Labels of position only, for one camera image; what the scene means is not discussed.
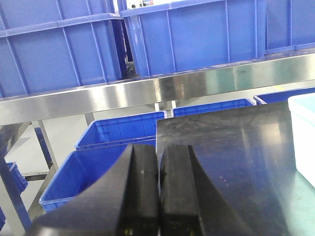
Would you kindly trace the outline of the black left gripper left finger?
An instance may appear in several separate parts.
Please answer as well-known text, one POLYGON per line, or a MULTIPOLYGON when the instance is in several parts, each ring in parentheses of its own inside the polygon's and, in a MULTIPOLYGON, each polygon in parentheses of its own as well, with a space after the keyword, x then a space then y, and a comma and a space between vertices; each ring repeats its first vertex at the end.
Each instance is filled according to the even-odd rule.
POLYGON ((158 235, 158 160, 153 145, 128 145, 116 163, 67 204, 35 220, 28 236, 158 235))

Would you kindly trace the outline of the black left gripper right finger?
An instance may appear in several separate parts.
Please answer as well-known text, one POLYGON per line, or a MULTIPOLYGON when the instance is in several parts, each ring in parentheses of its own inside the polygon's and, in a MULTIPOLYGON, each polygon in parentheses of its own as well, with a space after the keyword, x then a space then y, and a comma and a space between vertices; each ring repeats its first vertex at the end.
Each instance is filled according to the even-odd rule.
POLYGON ((160 200, 163 236, 246 235, 246 224, 209 180, 192 146, 164 149, 160 200))

